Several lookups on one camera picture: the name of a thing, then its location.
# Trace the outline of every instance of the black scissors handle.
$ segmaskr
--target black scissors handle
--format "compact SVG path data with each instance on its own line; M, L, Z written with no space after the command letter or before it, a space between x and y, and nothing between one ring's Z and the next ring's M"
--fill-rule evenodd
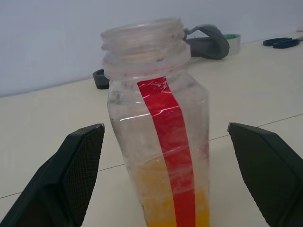
M281 41L289 41L292 40L292 38L277 38L277 39L267 39L263 41L263 46L272 46L275 43L281 42Z
M297 46L299 44L300 44L299 39L283 40L283 41L280 41L280 42L277 42L277 43L273 44L273 48L275 48L275 49L286 49L286 48L289 48L289 47Z

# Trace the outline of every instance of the table surface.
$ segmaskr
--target table surface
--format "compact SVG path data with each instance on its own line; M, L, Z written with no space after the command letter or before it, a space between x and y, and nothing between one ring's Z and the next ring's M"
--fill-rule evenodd
M257 41L224 60L193 59L187 65L210 91L212 226L268 226L242 180L227 126L239 122L274 131L303 157L302 59L303 45L276 50ZM145 226L109 121L107 90L88 79L0 98L0 110L0 220L69 133L104 123L99 173L83 226Z

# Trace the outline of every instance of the orange liquid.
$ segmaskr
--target orange liquid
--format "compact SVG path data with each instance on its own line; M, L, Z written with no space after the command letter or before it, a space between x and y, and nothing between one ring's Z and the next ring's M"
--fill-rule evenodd
M131 169L147 227L177 227L173 194L163 157ZM203 189L195 189L196 227L209 227L209 205Z

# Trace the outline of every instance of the red stripe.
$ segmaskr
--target red stripe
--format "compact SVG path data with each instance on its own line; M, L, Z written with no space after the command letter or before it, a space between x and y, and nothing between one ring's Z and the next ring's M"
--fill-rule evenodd
M181 108L165 77L141 81L138 86L152 115L165 159L177 227L195 227L194 173Z

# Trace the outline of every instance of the clear plastic bottle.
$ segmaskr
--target clear plastic bottle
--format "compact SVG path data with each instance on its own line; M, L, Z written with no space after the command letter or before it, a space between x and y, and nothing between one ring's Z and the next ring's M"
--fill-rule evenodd
M105 31L108 111L148 227L209 227L208 92L185 70L183 24Z

